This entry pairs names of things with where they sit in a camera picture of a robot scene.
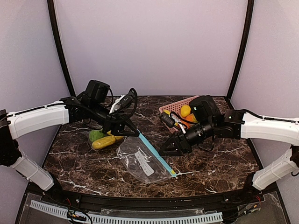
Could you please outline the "small yellow toy lemon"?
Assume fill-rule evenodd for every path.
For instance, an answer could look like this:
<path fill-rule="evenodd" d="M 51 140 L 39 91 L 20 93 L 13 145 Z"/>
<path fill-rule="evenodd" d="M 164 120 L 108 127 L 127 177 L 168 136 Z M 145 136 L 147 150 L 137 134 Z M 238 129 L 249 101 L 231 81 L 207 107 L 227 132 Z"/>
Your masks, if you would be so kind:
<path fill-rule="evenodd" d="M 122 140 L 124 138 L 124 136 L 115 136 L 111 134 L 111 131 L 108 131 L 107 135 L 114 137 L 116 141 Z"/>

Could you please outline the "clear zip bag yellow slider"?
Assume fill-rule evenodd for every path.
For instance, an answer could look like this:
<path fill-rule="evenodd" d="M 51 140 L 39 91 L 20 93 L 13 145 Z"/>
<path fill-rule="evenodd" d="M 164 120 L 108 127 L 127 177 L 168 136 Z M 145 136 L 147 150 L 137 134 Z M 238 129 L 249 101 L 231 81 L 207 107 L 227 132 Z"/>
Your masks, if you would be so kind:
<path fill-rule="evenodd" d="M 102 130 L 90 130 L 84 131 L 83 135 L 87 137 L 88 143 L 92 149 L 101 150 L 109 147 L 115 143 L 124 140 L 124 136 L 115 136 L 111 134 L 111 131 L 103 133 Z"/>

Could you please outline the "large yellow toy fruit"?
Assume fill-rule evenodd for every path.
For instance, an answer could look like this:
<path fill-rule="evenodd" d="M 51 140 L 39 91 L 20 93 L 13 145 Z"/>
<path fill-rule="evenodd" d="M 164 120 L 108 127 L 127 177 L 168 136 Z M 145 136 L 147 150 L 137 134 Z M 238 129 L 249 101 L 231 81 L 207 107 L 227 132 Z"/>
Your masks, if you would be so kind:
<path fill-rule="evenodd" d="M 107 146 L 110 146 L 116 142 L 115 138 L 112 136 L 103 137 L 92 143 L 93 149 L 103 149 Z"/>

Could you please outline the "yellow toy fruit front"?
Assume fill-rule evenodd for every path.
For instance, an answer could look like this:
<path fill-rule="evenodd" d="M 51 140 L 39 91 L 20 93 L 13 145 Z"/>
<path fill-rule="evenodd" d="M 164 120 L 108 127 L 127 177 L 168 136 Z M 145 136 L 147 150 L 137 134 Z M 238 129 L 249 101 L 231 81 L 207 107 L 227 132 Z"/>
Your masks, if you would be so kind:
<path fill-rule="evenodd" d="M 191 114 L 191 108 L 189 105 L 183 105 L 180 110 L 180 114 L 182 118 L 186 118 Z"/>

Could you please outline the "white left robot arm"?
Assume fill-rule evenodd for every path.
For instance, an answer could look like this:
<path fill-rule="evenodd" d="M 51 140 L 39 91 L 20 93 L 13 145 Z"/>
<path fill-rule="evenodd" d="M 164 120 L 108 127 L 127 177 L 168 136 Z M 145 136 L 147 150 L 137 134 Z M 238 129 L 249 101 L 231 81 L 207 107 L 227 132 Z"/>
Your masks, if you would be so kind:
<path fill-rule="evenodd" d="M 0 112 L 0 164 L 14 169 L 26 180 L 45 192 L 59 191 L 61 186 L 54 175 L 41 168 L 22 150 L 19 139 L 25 137 L 27 146 L 43 146 L 42 136 L 46 129 L 82 120 L 93 120 L 104 133 L 115 136 L 138 136 L 132 123 L 137 107 L 137 92 L 131 88 L 127 94 L 111 100 L 104 106 L 110 85 L 91 80 L 85 91 L 77 96 L 61 98 L 53 103 L 19 112 Z"/>

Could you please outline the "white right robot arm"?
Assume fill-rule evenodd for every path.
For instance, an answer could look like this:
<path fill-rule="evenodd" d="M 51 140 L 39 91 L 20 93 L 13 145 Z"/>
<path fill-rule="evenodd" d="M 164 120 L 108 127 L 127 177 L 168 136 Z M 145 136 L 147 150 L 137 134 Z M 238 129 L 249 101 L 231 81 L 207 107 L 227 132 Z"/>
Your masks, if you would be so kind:
<path fill-rule="evenodd" d="M 193 99 L 189 106 L 195 116 L 191 127 L 175 132 L 159 150 L 160 155 L 181 156 L 192 152 L 194 145 L 208 138 L 252 140 L 258 156 L 265 143 L 282 146 L 274 150 L 273 159 L 263 169 L 247 177 L 243 187 L 246 194 L 261 192 L 286 175 L 299 174 L 299 119 L 258 115 L 250 110 L 231 109 L 222 114 L 212 96 Z"/>

